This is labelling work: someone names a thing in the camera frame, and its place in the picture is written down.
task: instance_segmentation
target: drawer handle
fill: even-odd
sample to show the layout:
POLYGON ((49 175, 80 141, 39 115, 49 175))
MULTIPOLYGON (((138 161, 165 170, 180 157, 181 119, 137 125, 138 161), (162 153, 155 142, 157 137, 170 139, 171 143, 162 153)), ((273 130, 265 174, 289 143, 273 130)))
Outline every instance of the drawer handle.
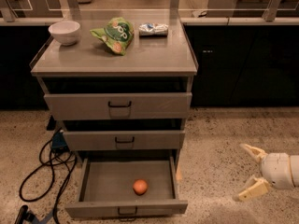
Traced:
POLYGON ((116 149, 133 149, 135 138, 132 137, 131 140, 119 140, 118 137, 115 137, 116 149), (130 147, 120 147, 119 144, 131 144, 130 147))
POLYGON ((113 105, 110 101, 108 102, 108 106, 109 106, 110 108, 128 108, 128 107, 131 106, 131 104, 132 104, 132 101, 130 101, 130 102, 128 103, 128 105, 113 105))
POLYGON ((122 213, 121 208, 118 208, 118 214, 119 216, 129 217, 129 216, 135 216, 137 214, 137 207, 135 207, 135 211, 133 213, 122 213))

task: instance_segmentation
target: chip bag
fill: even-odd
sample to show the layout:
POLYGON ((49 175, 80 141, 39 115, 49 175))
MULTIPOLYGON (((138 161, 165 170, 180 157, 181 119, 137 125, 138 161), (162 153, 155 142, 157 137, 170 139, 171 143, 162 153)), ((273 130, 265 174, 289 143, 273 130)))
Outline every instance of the chip bag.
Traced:
POLYGON ((113 18, 107 27, 91 29, 91 33, 105 42, 115 54, 123 56, 134 37, 134 27, 124 18, 113 18))

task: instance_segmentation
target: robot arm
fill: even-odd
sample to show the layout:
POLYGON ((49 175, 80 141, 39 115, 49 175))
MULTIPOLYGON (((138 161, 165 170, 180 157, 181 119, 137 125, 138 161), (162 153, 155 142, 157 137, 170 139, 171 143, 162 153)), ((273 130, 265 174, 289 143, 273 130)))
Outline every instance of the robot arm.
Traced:
POLYGON ((235 196, 235 201, 247 201, 274 189, 299 187, 299 155, 270 153, 258 147, 241 145, 260 164, 262 177, 249 178, 245 186, 235 196))

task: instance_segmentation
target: power cord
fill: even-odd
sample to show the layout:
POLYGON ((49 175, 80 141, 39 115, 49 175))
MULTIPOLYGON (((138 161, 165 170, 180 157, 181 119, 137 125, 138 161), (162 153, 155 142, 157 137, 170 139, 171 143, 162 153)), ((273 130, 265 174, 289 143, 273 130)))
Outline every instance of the power cord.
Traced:
POLYGON ((52 136, 52 138, 41 148, 40 152, 39 152, 39 162, 41 163, 37 168, 34 169, 34 171, 32 173, 30 173, 21 183, 21 186, 20 186, 20 189, 19 189, 19 196, 20 198, 25 201, 25 202, 28 202, 28 203, 32 203, 32 202, 36 202, 40 199, 42 199, 43 197, 45 197, 51 190, 51 188, 53 187, 53 184, 55 182, 55 170, 54 170, 54 167, 55 166, 59 166, 59 165, 64 165, 68 171, 68 174, 64 180, 64 183, 60 186, 59 188, 59 191, 58 191, 58 194, 56 196, 56 200, 55 200, 55 204, 53 206, 53 219, 55 220, 55 223, 56 224, 59 224, 59 220, 58 220, 58 217, 57 217, 57 212, 58 212, 58 203, 59 203, 59 200, 62 196, 62 194, 64 193, 64 190, 65 188, 67 187, 67 184, 69 182, 69 179, 70 179, 70 176, 72 174, 72 172, 74 171, 74 168, 76 166, 76 163, 77 163, 77 157, 76 155, 73 153, 73 152, 68 152, 69 155, 68 157, 66 157, 65 160, 62 160, 61 159, 61 156, 63 155, 63 153, 58 153, 58 152, 55 152, 53 151, 51 148, 50 148, 50 153, 49 153, 49 160, 48 161, 43 161, 42 160, 42 154, 44 153, 45 151, 45 148, 47 145, 50 145, 53 141, 53 137, 60 131, 61 129, 59 129, 57 132, 55 132, 55 134, 52 136), (44 168, 44 167, 49 167, 51 169, 51 182, 50 182, 50 185, 49 187, 47 188, 47 190, 41 194, 40 196, 34 198, 34 199, 27 199, 27 198, 24 198, 23 196, 23 193, 22 193, 22 190, 23 190, 23 187, 25 185, 25 183, 34 175, 36 174, 36 172, 38 170, 40 170, 41 168, 44 168))

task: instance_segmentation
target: orange ball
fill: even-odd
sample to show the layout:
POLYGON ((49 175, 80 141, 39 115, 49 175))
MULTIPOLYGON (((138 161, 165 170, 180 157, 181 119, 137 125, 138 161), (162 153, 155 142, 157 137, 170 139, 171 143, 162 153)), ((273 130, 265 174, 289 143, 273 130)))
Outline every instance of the orange ball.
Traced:
POLYGON ((148 190, 148 183, 144 179, 138 179, 133 184, 133 190, 137 195, 143 195, 148 190))

